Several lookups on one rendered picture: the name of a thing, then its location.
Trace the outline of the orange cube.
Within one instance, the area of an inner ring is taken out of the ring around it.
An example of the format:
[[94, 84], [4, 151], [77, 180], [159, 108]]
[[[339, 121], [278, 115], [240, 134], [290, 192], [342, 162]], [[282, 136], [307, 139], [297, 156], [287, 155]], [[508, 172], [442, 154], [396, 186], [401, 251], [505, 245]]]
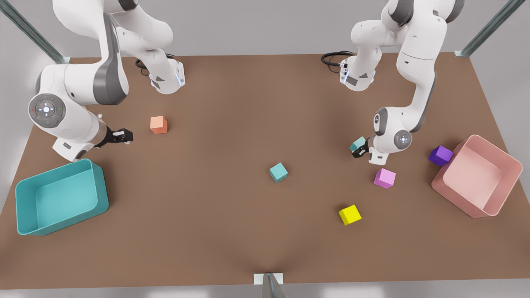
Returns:
[[163, 115], [151, 117], [151, 131], [154, 134], [165, 134], [168, 131], [167, 120]]

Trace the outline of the teal plastic bin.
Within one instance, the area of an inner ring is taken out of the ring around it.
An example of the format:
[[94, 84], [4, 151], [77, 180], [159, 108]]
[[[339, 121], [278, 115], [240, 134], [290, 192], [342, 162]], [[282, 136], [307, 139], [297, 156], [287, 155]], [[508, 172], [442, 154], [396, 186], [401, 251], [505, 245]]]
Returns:
[[108, 210], [104, 171], [83, 159], [26, 178], [15, 187], [17, 231], [45, 236]]

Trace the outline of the purple cube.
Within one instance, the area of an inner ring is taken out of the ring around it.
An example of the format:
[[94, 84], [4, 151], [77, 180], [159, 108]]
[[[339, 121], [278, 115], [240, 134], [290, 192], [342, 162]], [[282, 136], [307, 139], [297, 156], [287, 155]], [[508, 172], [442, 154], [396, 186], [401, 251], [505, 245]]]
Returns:
[[451, 161], [453, 152], [443, 146], [438, 146], [432, 150], [428, 160], [437, 166], [443, 166]]

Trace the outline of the yellow cube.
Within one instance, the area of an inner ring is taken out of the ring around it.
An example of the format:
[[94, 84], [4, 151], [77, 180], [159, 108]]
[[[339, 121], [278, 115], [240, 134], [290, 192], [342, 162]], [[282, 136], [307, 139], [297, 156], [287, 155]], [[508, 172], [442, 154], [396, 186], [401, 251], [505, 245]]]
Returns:
[[362, 216], [360, 215], [356, 205], [343, 208], [338, 214], [344, 225], [349, 225], [362, 219]]

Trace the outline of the pink cube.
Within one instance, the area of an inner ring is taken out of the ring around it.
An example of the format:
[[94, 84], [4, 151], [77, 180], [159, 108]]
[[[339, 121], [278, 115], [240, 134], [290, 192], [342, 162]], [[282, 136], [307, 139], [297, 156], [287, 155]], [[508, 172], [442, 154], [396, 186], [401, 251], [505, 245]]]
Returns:
[[373, 181], [375, 185], [378, 185], [382, 188], [388, 189], [394, 185], [396, 173], [389, 171], [385, 168], [381, 168]]

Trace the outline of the silver frame post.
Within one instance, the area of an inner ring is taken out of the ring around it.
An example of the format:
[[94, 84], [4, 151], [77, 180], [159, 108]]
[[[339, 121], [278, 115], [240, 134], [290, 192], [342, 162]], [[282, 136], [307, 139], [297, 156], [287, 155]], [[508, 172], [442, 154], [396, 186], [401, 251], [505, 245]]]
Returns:
[[0, 0], [0, 11], [55, 63], [70, 63], [71, 58], [59, 53], [8, 0]]
[[470, 57], [524, 2], [526, 0], [508, 0], [462, 50], [454, 51], [455, 57]]
[[259, 273], [253, 275], [254, 285], [261, 285], [261, 298], [287, 298], [281, 288], [283, 273]]

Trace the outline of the pink plastic bin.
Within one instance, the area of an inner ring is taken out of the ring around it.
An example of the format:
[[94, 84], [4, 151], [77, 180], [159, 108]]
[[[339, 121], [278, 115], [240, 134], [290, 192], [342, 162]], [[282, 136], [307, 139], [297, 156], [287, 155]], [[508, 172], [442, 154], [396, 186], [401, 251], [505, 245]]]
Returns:
[[511, 155], [471, 135], [456, 146], [431, 187], [472, 218], [496, 216], [522, 171], [522, 164]]

